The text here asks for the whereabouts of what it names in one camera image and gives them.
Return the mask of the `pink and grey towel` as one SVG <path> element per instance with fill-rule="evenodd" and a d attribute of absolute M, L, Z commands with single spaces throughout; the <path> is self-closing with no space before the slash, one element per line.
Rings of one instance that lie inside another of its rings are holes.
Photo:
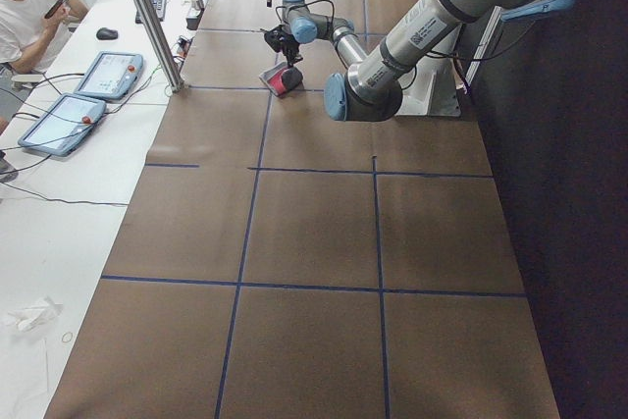
<path fill-rule="evenodd" d="M 281 62 L 259 75 L 262 83 L 277 97 L 281 97 L 297 88 L 303 81 L 299 68 Z"/>

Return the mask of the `black tray on table edge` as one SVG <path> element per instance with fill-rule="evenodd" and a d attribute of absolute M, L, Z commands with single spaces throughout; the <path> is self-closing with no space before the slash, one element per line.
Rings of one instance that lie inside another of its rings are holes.
<path fill-rule="evenodd" d="M 203 17 L 209 0 L 190 0 L 189 8 L 185 17 L 186 28 L 197 30 Z"/>

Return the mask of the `black computer mouse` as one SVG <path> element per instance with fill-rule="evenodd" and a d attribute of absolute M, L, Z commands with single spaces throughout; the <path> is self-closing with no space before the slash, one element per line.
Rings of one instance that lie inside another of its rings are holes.
<path fill-rule="evenodd" d="M 101 41 L 116 40 L 119 37 L 119 33 L 115 29 L 102 27 L 96 31 L 96 38 Z"/>

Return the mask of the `far blue teach pendant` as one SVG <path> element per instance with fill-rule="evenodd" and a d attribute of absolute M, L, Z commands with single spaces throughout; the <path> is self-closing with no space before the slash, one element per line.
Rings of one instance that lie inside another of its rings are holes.
<path fill-rule="evenodd" d="M 101 51 L 82 76 L 74 94 L 115 101 L 123 98 L 139 78 L 144 65 L 140 54 Z"/>

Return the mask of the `blue teach pendant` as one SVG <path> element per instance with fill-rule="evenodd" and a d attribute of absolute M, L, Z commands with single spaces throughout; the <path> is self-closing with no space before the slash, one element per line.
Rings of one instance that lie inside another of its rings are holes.
<path fill-rule="evenodd" d="M 18 146 L 51 156 L 68 156 L 96 128 L 106 108 L 103 100 L 64 93 L 19 138 Z"/>
<path fill-rule="evenodd" d="M 139 78 L 144 65 L 140 54 L 101 51 L 82 76 L 74 94 L 115 101 L 123 98 Z"/>

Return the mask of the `seated person in white shirt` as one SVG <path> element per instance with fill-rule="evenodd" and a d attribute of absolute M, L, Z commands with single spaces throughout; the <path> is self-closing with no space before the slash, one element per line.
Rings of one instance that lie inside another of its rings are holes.
<path fill-rule="evenodd" d="M 81 0 L 1 0 L 1 63 L 16 74 L 44 73 L 82 20 Z"/>

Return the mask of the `near blue teach pendant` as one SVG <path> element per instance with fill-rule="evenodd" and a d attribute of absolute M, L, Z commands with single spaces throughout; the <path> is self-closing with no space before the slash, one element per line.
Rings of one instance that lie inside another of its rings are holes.
<path fill-rule="evenodd" d="M 64 93 L 19 138 L 18 146 L 51 156 L 68 156 L 96 128 L 106 108 L 103 100 Z"/>

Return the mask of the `crumpled white tissue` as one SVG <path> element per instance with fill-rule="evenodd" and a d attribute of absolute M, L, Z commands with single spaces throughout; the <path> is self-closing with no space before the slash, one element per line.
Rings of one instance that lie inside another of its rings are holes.
<path fill-rule="evenodd" d="M 47 325 L 63 312 L 64 305 L 50 296 L 39 297 L 31 305 L 16 308 L 1 316 L 1 324 L 17 333 L 26 333 Z"/>

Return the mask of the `aluminium frame post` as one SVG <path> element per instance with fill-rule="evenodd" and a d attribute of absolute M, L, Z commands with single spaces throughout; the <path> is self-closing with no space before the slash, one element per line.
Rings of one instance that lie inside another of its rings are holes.
<path fill-rule="evenodd" d="M 183 88 L 183 78 L 171 54 L 171 48 L 161 27 L 161 23 L 158 20 L 153 4 L 151 0 L 133 0 L 133 2 L 140 13 L 142 24 L 161 69 L 166 76 L 169 87 L 173 93 L 177 93 Z"/>

